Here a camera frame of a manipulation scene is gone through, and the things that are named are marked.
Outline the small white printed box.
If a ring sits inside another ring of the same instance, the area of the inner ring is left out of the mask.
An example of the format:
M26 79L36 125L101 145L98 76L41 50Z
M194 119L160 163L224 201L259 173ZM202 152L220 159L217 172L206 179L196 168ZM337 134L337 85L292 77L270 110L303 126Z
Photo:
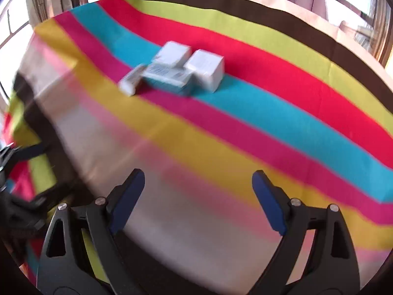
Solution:
M137 88L142 81L142 74L147 68L140 64L128 72L118 83L119 90L128 97L132 97L137 92Z

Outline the teal white medicine box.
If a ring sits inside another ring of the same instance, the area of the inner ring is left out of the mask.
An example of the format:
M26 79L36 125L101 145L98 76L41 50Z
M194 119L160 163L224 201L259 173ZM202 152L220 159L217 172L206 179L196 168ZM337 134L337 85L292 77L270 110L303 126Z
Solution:
M187 97L195 88L191 72L157 63L148 65L142 77L152 88L179 96Z

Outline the small white square box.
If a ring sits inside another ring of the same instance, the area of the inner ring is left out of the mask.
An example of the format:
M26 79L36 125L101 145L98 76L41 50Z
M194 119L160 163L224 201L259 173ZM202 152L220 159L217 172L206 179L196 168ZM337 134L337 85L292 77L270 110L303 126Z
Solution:
M153 57L152 63L171 68L181 68L192 55L191 47L175 41L168 41Z

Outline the white cube box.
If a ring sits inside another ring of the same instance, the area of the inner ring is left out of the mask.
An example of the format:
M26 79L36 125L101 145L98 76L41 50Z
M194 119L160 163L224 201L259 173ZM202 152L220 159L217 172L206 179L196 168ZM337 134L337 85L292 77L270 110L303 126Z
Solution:
M214 93L224 77L225 59L221 55L198 49L184 64L184 68L193 73L202 89Z

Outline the striped colourful bed cloth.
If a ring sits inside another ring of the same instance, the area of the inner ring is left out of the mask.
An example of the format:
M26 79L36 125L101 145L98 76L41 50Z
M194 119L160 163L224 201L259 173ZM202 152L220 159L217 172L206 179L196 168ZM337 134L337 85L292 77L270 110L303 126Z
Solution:
M168 41L223 56L219 88L193 75L184 97L142 78L123 94L119 81ZM75 183L70 202L90 202L140 168L146 187L126 235L222 294L246 294L280 240L253 192L258 169L291 198L339 206L361 286L392 250L392 77L310 11L286 0L101 0L36 26L22 55L3 136L48 150L17 164L10 192L30 200Z

